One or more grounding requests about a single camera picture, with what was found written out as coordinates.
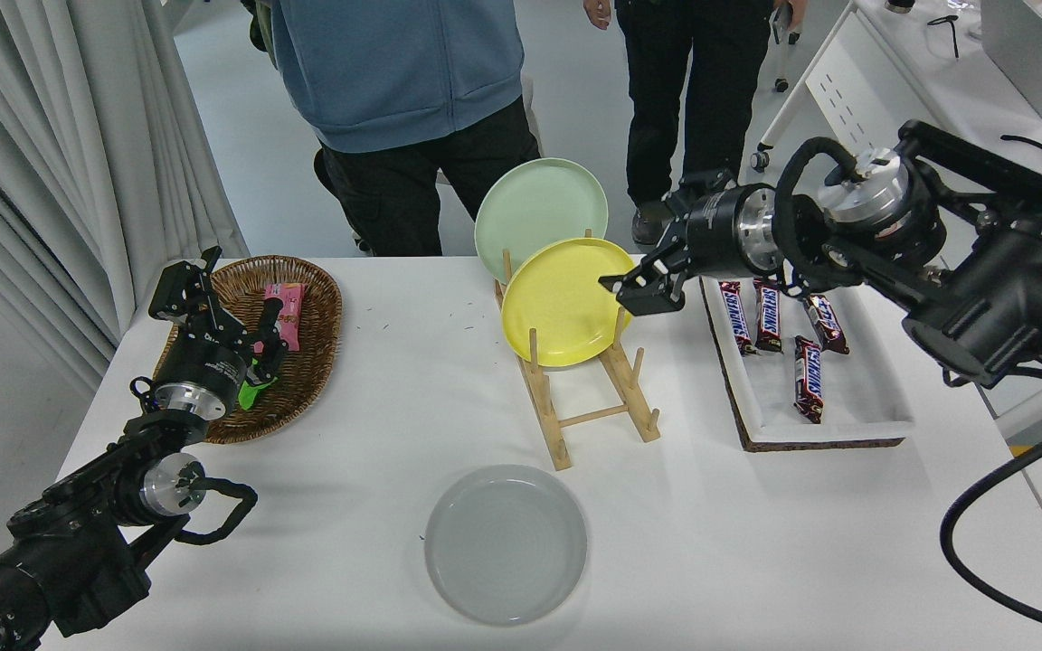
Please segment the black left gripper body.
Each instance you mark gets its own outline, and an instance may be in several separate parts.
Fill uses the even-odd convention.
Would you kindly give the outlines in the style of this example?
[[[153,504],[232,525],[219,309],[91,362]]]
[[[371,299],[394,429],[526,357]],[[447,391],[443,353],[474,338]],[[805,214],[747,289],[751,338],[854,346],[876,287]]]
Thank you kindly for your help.
[[[177,339],[168,346],[156,371],[157,407],[191,414],[235,412],[252,352],[248,344]]]

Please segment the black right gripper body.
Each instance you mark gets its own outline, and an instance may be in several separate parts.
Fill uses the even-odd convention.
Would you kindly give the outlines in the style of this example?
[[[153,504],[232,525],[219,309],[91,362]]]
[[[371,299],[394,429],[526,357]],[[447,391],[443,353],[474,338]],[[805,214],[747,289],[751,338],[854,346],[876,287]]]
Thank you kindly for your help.
[[[689,277],[747,278],[755,268],[744,252],[739,212],[756,185],[706,187],[687,212],[686,248]]]

